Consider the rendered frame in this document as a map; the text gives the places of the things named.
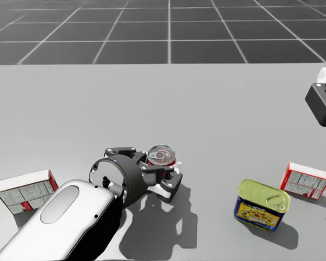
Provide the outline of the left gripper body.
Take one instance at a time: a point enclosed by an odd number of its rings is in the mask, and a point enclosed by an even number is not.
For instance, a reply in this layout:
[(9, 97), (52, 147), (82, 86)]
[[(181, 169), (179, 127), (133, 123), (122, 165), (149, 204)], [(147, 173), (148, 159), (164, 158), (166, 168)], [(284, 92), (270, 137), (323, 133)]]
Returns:
[(148, 190), (138, 165), (129, 157), (115, 155), (96, 161), (89, 173), (89, 182), (106, 188), (122, 198), (123, 207), (138, 201)]

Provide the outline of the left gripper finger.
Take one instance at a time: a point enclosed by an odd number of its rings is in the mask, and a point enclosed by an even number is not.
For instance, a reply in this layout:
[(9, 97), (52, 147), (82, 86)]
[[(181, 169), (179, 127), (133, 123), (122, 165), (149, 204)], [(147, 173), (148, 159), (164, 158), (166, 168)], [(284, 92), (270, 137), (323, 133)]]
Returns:
[(147, 185), (147, 194), (155, 193), (165, 202), (171, 203), (177, 193), (183, 177), (178, 161), (172, 166), (147, 165), (140, 162), (140, 171)]
[(136, 163), (145, 163), (147, 160), (147, 153), (145, 151), (137, 151), (135, 147), (113, 147), (105, 149), (104, 158), (115, 155), (126, 156)]

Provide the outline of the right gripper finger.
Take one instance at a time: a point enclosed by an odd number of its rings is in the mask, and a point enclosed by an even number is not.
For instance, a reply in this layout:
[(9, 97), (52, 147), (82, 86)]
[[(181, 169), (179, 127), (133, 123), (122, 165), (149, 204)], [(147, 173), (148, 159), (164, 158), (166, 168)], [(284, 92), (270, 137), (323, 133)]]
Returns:
[(326, 127), (326, 67), (321, 68), (317, 80), (305, 96), (305, 101), (317, 122)]

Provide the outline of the red and white can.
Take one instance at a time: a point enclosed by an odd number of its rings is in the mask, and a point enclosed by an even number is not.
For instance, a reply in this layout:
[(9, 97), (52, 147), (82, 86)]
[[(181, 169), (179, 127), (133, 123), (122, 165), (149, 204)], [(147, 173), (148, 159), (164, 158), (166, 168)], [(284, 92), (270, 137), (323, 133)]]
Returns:
[(176, 161), (175, 150), (168, 145), (156, 145), (147, 152), (148, 165), (172, 166)]

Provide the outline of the green and blue rectangular can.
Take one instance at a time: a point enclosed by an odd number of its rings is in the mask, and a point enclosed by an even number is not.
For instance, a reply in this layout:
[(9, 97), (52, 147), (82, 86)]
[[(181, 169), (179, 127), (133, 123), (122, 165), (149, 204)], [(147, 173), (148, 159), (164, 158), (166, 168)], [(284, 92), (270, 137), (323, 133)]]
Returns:
[(244, 179), (238, 188), (235, 219), (274, 232), (289, 211), (291, 198), (283, 190)]

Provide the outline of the red and white carton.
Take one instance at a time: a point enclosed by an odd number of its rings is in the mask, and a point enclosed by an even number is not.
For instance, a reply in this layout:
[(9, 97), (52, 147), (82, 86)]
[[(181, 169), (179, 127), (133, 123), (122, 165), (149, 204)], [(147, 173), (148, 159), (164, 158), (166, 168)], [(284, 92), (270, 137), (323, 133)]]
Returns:
[(326, 189), (326, 171), (289, 162), (280, 189), (319, 200)]
[(40, 208), (58, 189), (51, 170), (0, 180), (0, 199), (13, 215)]

